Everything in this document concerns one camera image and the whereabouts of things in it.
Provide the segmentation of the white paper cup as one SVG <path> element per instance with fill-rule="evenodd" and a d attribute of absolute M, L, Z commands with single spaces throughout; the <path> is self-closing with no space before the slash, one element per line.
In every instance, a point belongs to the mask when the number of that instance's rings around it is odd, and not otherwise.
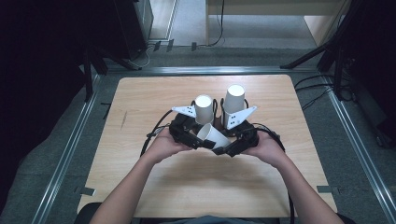
<path fill-rule="evenodd" d="M 224 110 L 232 114 L 244 109 L 245 102 L 245 89 L 243 86 L 233 84 L 227 89 L 226 97 L 224 100 Z"/>
<path fill-rule="evenodd" d="M 231 141 L 210 123 L 207 123 L 201 128 L 197 134 L 197 137 L 203 141 L 210 140 L 215 142 L 216 144 L 214 148 L 227 147 L 231 144 Z"/>
<path fill-rule="evenodd" d="M 208 95 L 199 95 L 195 98 L 196 122 L 199 124 L 211 123 L 214 118 L 213 101 Z"/>

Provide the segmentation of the person's left hand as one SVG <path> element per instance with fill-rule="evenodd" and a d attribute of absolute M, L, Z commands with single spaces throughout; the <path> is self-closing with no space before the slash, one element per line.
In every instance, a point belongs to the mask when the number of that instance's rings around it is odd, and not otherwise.
<path fill-rule="evenodd" d="M 154 163 L 159 163 L 162 160 L 185 150 L 191 150 L 191 148 L 176 142 L 170 134 L 169 129 L 165 128 L 158 133 L 155 140 L 148 148 L 146 155 Z"/>

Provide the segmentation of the person's right hand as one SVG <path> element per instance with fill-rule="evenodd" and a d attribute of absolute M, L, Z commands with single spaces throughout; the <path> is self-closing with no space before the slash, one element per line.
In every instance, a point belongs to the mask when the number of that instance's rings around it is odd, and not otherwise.
<path fill-rule="evenodd" d="M 258 136 L 258 145 L 245 150 L 244 154 L 256 157 L 275 168 L 282 166 L 288 157 L 279 144 L 268 133 L 260 132 Z"/>

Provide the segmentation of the black metal stand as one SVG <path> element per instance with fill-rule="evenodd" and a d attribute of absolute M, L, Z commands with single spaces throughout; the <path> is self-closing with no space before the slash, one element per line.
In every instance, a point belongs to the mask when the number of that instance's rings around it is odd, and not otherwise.
<path fill-rule="evenodd" d="M 87 45 L 84 49 L 83 54 L 83 72 L 86 78 L 85 82 L 85 90 L 86 96 L 85 101 L 88 102 L 93 96 L 93 80 L 92 80 L 92 68 L 100 74 L 106 75 L 108 72 L 108 67 L 105 62 L 105 58 L 108 58 L 110 61 L 115 62 L 116 64 L 132 71 L 141 70 L 142 67 L 139 65 L 133 65 L 130 62 L 127 62 L 110 52 L 95 47 L 91 45 Z"/>

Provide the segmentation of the aluminium frame rail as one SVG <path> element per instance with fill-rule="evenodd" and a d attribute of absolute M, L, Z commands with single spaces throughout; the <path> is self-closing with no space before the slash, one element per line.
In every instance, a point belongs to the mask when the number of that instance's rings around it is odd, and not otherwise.
<path fill-rule="evenodd" d="M 346 104 L 340 101 L 333 91 L 329 93 L 329 97 L 389 224 L 396 224 L 396 201 L 375 165 L 368 147 L 364 145 L 358 128 L 347 111 Z"/>
<path fill-rule="evenodd" d="M 127 77 L 156 76 L 228 76 L 228 75 L 264 75 L 289 73 L 316 73 L 315 66 L 303 66 L 283 69 L 280 66 L 183 66 L 183 67 L 145 67 L 138 70 L 114 67 L 109 70 L 111 75 Z"/>
<path fill-rule="evenodd" d="M 54 170 L 51 179 L 46 186 L 43 197 L 40 201 L 39 206 L 35 211 L 35 215 L 31 224 L 46 224 L 47 218 L 50 214 L 50 210 L 54 204 L 54 201 L 58 195 L 61 185 L 64 181 L 66 172 L 70 166 L 71 160 L 74 157 L 79 139 L 83 133 L 87 120 L 91 114 L 93 105 L 97 98 L 97 90 L 102 82 L 99 75 L 93 77 L 93 89 L 94 93 L 92 96 L 84 103 L 74 128 L 68 137 L 67 143 L 64 147 L 63 153 L 59 162 L 57 163 L 56 169 Z"/>

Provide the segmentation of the dark double cup holder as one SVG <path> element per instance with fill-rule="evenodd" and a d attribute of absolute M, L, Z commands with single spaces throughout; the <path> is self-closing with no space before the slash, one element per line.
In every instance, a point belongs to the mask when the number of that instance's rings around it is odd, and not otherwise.
<path fill-rule="evenodd" d="M 235 136 L 251 126 L 247 118 L 254 112 L 255 107 L 250 108 L 246 99 L 236 100 L 232 102 L 230 99 L 222 98 L 215 104 L 213 114 L 216 114 L 217 109 L 221 109 L 221 115 L 212 119 L 212 125 L 227 136 Z"/>

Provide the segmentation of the black cabinet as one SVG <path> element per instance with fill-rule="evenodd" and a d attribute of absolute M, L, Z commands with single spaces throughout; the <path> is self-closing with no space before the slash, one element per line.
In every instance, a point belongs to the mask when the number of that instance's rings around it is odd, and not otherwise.
<path fill-rule="evenodd" d="M 150 0 L 114 0 L 114 3 L 126 43 L 127 58 L 132 59 L 148 48 L 154 19 L 151 3 Z"/>

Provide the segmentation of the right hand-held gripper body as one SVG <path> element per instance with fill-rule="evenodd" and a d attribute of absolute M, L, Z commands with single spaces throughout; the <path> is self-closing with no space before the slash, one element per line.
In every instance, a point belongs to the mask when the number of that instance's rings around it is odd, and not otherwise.
<path fill-rule="evenodd" d="M 259 141 L 257 130 L 252 124 L 250 127 L 248 127 L 247 129 L 245 129 L 240 133 L 237 133 L 235 136 L 227 136 L 227 137 L 234 137 L 234 141 L 231 142 L 231 144 L 233 144 L 237 149 L 237 155 L 247 150 L 250 147 L 257 146 Z"/>

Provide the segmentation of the black tripod stand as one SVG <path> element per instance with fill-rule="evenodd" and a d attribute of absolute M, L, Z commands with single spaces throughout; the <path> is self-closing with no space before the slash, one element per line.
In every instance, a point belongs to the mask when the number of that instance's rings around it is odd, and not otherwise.
<path fill-rule="evenodd" d="M 332 89 L 342 99 L 343 71 L 385 93 L 396 88 L 396 0 L 352 0 L 335 34 L 297 60 L 284 64 L 292 69 L 320 55 L 320 72 L 335 67 Z"/>

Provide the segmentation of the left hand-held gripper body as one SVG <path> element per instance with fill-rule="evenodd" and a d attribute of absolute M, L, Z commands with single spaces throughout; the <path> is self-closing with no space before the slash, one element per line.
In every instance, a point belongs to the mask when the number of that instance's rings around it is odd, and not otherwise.
<path fill-rule="evenodd" d="M 195 106 L 174 106 L 172 110 L 177 112 L 169 126 L 169 132 L 174 140 L 194 149 L 201 147 L 204 141 L 197 134 L 202 125 L 195 120 L 197 118 Z"/>

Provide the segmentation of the light wooden desk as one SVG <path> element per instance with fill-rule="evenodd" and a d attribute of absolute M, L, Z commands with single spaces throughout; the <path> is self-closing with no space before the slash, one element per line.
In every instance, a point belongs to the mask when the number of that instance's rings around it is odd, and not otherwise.
<path fill-rule="evenodd" d="M 210 15 L 303 16 L 320 46 L 333 34 L 337 20 L 347 14 L 351 0 L 205 0 L 205 40 L 209 41 Z"/>

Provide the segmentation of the person's grey clothing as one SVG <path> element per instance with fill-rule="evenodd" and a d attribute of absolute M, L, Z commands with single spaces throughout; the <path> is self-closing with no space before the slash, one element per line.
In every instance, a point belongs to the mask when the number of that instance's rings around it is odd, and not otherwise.
<path fill-rule="evenodd" d="M 258 223 L 251 220 L 245 220 L 242 218 L 203 216 L 203 217 L 195 217 L 195 218 L 183 218 L 173 221 L 163 221 L 160 224 L 258 224 Z"/>

